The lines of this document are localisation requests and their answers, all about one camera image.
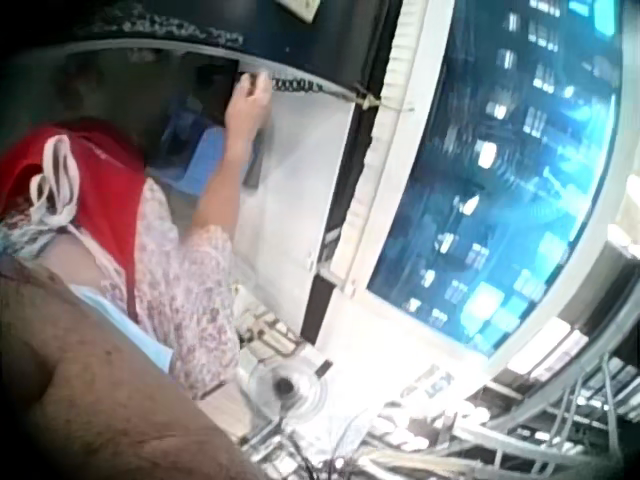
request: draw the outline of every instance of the person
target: person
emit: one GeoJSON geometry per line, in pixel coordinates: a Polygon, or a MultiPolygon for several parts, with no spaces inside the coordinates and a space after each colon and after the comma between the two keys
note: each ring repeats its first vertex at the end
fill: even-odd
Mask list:
{"type": "Polygon", "coordinates": [[[33,478],[263,478],[176,382],[41,262],[0,254],[0,328],[5,471],[15,463],[33,478]]]}
{"type": "Polygon", "coordinates": [[[194,399],[236,366],[231,241],[271,92],[266,73],[235,87],[224,159],[184,238],[140,153],[104,122],[42,127],[0,159],[0,248],[58,275],[194,399]]]}

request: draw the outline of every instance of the hand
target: hand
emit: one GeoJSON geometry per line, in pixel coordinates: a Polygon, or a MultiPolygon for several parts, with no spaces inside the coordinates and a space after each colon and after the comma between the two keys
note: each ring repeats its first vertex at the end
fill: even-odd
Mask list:
{"type": "Polygon", "coordinates": [[[249,74],[242,76],[225,114],[228,150],[251,152],[258,130],[269,116],[271,93],[271,78],[268,73],[258,74],[255,87],[251,85],[249,74]]]}

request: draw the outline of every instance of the red apron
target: red apron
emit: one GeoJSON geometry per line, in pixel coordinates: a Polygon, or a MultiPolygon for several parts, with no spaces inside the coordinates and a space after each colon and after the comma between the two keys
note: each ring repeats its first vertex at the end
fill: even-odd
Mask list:
{"type": "Polygon", "coordinates": [[[135,309],[134,248],[140,196],[145,183],[142,154],[116,129],[100,120],[40,127],[0,158],[0,217],[29,194],[29,182],[42,171],[45,142],[66,135],[80,173],[74,224],[84,228],[126,275],[127,310],[135,309]]]}

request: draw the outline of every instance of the white strap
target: white strap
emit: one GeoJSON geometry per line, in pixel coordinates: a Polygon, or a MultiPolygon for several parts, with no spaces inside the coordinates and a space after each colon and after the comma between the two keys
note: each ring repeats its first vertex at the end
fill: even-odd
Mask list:
{"type": "Polygon", "coordinates": [[[78,210],[80,172],[66,135],[47,140],[42,152],[42,170],[29,185],[33,227],[43,230],[66,228],[91,252],[102,272],[111,280],[118,280],[111,256],[90,235],[71,224],[78,210]]]}

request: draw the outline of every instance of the floral shirt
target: floral shirt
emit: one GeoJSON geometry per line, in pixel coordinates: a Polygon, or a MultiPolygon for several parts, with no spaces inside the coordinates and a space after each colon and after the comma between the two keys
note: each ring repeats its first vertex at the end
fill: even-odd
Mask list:
{"type": "MultiPolygon", "coordinates": [[[[2,238],[13,239],[10,250],[17,256],[34,243],[40,243],[38,250],[42,251],[42,244],[53,238],[43,233],[23,241],[20,228],[29,221],[25,202],[0,223],[2,238]]],[[[180,239],[164,193],[153,180],[146,181],[135,243],[138,321],[147,334],[174,350],[171,374],[194,399],[203,398],[229,379],[237,364],[231,261],[231,241],[217,226],[180,239]]],[[[118,278],[101,283],[101,293],[126,311],[125,275],[119,266],[116,271],[118,278]]]]}

